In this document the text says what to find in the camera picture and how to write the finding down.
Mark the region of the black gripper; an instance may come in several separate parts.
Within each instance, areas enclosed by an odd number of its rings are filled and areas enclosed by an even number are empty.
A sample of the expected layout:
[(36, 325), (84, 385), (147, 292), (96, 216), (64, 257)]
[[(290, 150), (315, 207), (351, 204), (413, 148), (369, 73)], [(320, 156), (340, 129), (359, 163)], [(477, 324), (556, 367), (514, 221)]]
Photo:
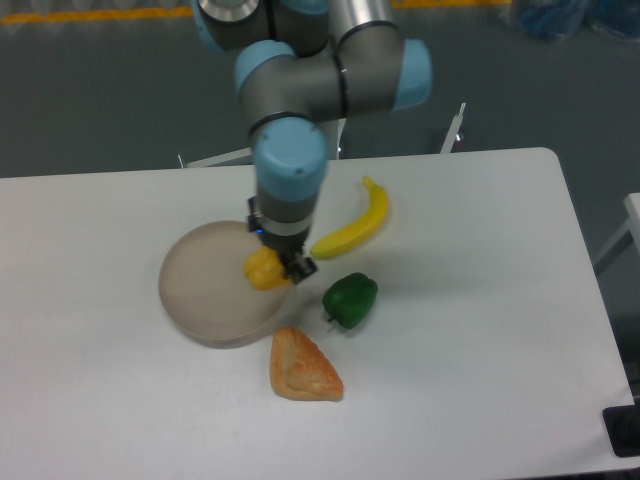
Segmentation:
[(312, 215), (295, 222), (279, 222), (261, 211), (256, 196), (248, 200), (247, 227), (260, 241), (274, 250), (284, 267), (286, 277), (299, 284), (317, 272), (316, 263), (304, 252), (311, 229)]

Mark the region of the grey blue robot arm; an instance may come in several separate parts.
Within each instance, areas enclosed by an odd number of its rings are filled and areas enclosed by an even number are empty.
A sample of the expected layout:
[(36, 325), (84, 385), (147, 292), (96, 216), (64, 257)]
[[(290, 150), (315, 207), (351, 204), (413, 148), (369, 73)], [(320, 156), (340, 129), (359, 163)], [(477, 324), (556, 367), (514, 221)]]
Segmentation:
[(431, 54), (401, 35), (386, 1), (196, 1), (192, 10), (205, 43), (238, 54), (256, 173), (248, 228), (300, 282), (316, 270), (304, 245), (333, 156), (323, 125), (423, 103)]

